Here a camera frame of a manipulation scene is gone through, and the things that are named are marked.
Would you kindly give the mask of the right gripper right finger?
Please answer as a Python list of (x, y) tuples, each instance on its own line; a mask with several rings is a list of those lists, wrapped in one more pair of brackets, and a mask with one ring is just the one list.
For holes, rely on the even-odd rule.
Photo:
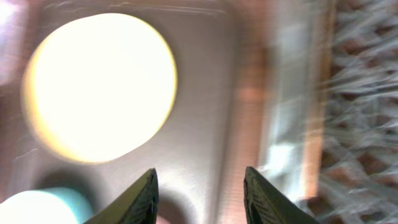
[(245, 171), (244, 207), (248, 224), (318, 224), (251, 166)]

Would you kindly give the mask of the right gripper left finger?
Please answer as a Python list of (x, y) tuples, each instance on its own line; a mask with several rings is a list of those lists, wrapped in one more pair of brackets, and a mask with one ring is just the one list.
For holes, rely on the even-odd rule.
[(158, 204), (159, 184), (152, 168), (85, 224), (155, 224)]

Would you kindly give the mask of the light blue bowl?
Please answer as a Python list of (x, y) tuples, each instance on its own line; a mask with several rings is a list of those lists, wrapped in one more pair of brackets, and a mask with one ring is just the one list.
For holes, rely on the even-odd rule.
[(93, 216), (89, 200), (76, 190), (27, 190), (1, 203), (1, 224), (80, 224)]

